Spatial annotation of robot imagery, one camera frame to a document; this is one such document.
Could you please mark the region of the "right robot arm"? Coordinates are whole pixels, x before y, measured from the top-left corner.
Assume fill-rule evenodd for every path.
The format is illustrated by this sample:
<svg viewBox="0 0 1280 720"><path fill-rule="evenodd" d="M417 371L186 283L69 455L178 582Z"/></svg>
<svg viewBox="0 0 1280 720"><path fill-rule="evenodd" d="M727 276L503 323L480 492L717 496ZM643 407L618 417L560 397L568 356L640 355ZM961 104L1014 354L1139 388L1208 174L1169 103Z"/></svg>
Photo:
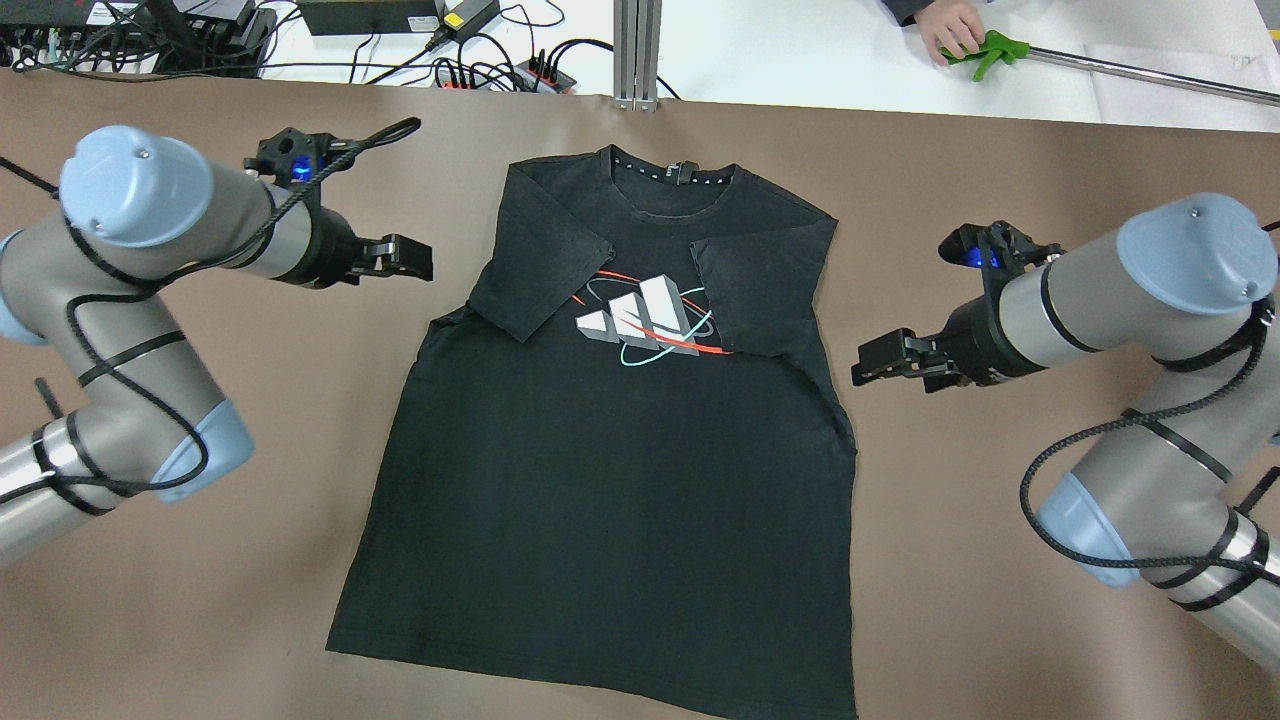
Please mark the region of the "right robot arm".
<svg viewBox="0 0 1280 720"><path fill-rule="evenodd" d="M1277 252L1268 228L1222 193L1132 217L1078 249L1007 222L965 224L938 247L982 291L932 334L864 343L855 386L919 379L925 392L991 387L1116 348L1151 383L1112 419L1030 461L1019 503L1055 553L1097 582L1160 591L1270 673L1277 671L1277 536L1224 488L1277 443Z"/></svg>

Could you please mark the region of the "operator hand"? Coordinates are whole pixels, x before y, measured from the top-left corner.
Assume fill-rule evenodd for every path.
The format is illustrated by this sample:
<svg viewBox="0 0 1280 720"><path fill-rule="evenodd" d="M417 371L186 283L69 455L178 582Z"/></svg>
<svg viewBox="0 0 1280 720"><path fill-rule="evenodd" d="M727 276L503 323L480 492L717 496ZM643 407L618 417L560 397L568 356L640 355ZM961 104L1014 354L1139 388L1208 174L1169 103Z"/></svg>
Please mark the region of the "operator hand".
<svg viewBox="0 0 1280 720"><path fill-rule="evenodd" d="M964 59L980 50L987 28L972 1L928 1L911 18L931 60L946 67L950 58Z"/></svg>

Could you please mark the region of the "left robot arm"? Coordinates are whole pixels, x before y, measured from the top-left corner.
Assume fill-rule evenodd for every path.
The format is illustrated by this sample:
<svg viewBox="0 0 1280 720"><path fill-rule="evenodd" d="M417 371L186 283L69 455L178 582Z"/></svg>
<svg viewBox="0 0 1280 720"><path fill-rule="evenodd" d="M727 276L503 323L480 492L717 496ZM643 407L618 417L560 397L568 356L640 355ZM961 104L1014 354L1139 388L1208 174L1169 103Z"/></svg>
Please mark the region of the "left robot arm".
<svg viewBox="0 0 1280 720"><path fill-rule="evenodd" d="M86 135L65 161L60 208L3 240L3 336L54 348L88 402L3 448L3 564L137 495L177 502L244 464L253 441L161 300L225 268L307 290L365 277L433 277L433 251L358 237L321 183L367 138L285 129L237 170L129 126Z"/></svg>

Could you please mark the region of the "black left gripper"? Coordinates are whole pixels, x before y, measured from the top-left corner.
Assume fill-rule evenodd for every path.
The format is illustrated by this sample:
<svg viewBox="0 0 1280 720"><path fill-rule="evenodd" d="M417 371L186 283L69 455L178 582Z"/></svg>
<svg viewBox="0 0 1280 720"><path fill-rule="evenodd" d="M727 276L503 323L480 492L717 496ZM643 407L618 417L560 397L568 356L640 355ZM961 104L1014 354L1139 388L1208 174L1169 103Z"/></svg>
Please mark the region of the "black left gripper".
<svg viewBox="0 0 1280 720"><path fill-rule="evenodd" d="M425 243L402 234L384 234L376 241L360 237L342 215L325 208L311 210L310 219L314 251L308 261L310 290L325 290L339 282L358 284L362 277L434 281L433 249Z"/></svg>

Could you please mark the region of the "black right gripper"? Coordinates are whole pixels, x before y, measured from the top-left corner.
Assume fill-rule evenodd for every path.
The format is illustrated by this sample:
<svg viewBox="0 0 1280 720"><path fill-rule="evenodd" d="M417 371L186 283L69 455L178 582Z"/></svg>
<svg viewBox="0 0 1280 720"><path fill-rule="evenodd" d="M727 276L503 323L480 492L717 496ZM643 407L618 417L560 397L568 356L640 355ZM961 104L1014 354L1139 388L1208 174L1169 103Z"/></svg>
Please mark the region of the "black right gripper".
<svg viewBox="0 0 1280 720"><path fill-rule="evenodd" d="M1004 347L995 305L974 299L955 309L941 331L920 336L891 331L858 348L851 380L920 380L925 393L952 387L995 386L1012 379L1012 355Z"/></svg>

